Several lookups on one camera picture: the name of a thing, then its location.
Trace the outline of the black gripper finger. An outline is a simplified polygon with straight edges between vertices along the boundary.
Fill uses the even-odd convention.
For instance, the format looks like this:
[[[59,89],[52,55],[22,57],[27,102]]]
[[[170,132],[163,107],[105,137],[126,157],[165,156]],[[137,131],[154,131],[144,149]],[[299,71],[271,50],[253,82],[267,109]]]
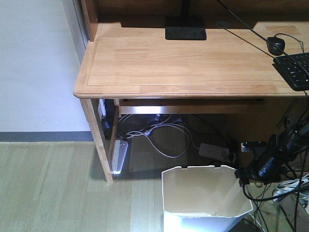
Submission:
[[[250,184],[250,169],[240,168],[234,172],[235,178],[239,180],[239,186],[243,187]]]

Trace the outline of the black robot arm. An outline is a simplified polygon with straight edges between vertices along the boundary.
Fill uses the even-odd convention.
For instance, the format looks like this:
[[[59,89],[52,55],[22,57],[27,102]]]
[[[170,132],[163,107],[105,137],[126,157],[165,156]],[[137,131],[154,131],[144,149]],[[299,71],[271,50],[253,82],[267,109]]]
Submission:
[[[288,169],[283,167],[305,147],[309,146],[309,121],[307,119],[286,128],[281,134],[271,135],[268,142],[255,141],[241,143],[242,152],[252,152],[254,158],[245,168],[234,172],[241,187],[250,183],[250,180],[269,184],[280,181],[281,176],[287,174]]]

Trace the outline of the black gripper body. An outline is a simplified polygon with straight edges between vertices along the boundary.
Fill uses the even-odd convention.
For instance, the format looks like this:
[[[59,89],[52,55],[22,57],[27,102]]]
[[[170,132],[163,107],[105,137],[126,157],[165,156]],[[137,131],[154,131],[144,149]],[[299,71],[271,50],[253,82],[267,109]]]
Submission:
[[[287,173],[287,168],[283,164],[287,159],[276,155],[270,155],[266,151],[251,149],[253,159],[247,166],[245,171],[245,185],[248,185],[251,180],[269,184],[279,182],[281,176]]]

